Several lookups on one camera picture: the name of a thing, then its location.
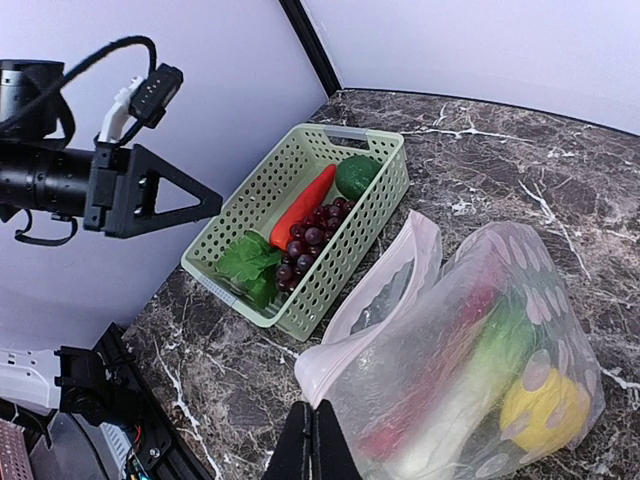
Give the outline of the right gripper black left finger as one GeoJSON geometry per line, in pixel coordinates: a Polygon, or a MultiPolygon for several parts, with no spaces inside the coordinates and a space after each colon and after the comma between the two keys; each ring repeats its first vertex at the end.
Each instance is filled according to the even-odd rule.
{"type": "Polygon", "coordinates": [[[313,410],[296,401],[285,421],[262,480],[309,480],[313,410]]]}

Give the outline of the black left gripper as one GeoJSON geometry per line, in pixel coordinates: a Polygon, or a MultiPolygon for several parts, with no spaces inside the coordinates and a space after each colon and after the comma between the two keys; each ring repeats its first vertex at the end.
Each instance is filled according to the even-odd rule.
{"type": "Polygon", "coordinates": [[[98,142],[92,157],[83,228],[132,238],[217,216],[222,196],[136,144],[98,142]]]}

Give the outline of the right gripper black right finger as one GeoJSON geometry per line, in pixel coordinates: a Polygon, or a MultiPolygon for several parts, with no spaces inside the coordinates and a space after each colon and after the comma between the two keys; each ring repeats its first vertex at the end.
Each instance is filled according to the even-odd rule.
{"type": "Polygon", "coordinates": [[[336,413],[328,400],[314,410],[311,423],[311,478],[361,480],[336,413]]]}

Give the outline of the clear zip top bag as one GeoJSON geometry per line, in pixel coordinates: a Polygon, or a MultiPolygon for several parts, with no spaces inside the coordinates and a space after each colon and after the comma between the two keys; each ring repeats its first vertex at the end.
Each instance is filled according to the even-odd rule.
{"type": "Polygon", "coordinates": [[[295,376],[331,404],[366,479],[494,479],[577,447],[605,407],[538,233],[493,222],[444,259],[414,211],[295,376]]]}

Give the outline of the dark red grapes bunch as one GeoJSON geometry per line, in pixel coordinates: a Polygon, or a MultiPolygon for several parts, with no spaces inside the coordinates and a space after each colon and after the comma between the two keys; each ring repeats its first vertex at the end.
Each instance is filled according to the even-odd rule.
{"type": "Polygon", "coordinates": [[[295,290],[354,207],[354,201],[338,197],[316,207],[311,215],[292,226],[291,238],[281,250],[283,255],[275,273],[280,292],[295,290]]]}

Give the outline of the red chili pepper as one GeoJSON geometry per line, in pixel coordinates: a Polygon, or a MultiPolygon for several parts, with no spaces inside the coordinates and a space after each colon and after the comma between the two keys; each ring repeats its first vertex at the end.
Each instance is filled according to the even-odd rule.
{"type": "Polygon", "coordinates": [[[430,327],[429,333],[442,335],[433,353],[425,356],[419,376],[400,405],[379,426],[369,429],[361,440],[361,447],[376,459],[387,459],[396,452],[410,428],[417,424],[436,401],[457,363],[466,355],[483,329],[486,317],[497,305],[499,289],[476,282],[457,306],[450,306],[438,318],[441,327],[430,327]]]}
{"type": "Polygon", "coordinates": [[[289,205],[284,214],[274,225],[269,236],[269,244],[284,250],[291,238],[291,228],[300,223],[313,210],[322,205],[331,189],[336,176],[337,166],[327,166],[289,205]]]}

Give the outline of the yellow lemon toy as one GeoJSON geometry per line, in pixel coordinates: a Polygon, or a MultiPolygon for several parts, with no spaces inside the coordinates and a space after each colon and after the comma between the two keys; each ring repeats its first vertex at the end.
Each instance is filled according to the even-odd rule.
{"type": "Polygon", "coordinates": [[[510,440],[530,456],[553,453],[582,432],[589,416],[587,389],[552,368],[540,387],[523,380],[506,393],[499,418],[502,440],[510,440]]]}

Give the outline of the green leafy vegetable toy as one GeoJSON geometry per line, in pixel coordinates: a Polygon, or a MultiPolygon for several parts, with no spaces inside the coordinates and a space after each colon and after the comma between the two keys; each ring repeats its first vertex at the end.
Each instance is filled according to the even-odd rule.
{"type": "Polygon", "coordinates": [[[437,407],[386,464],[393,479],[451,479],[466,442],[504,395],[537,344],[517,294],[503,297],[437,407]]]}

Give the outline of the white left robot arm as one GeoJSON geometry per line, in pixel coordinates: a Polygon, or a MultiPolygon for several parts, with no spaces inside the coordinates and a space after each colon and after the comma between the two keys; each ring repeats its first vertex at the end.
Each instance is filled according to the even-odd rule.
{"type": "MultiPolygon", "coordinates": [[[[129,239],[219,214],[222,197],[135,142],[155,128],[183,83],[157,60],[154,42],[118,39],[72,69],[61,62],[1,63],[1,218],[47,212],[72,232],[129,239]],[[63,88],[109,54],[143,46],[149,66],[121,89],[89,150],[70,143],[76,126],[63,88]]],[[[134,424],[142,397],[108,374],[101,356],[82,348],[1,353],[5,401],[81,415],[98,426],[134,424]]]]}

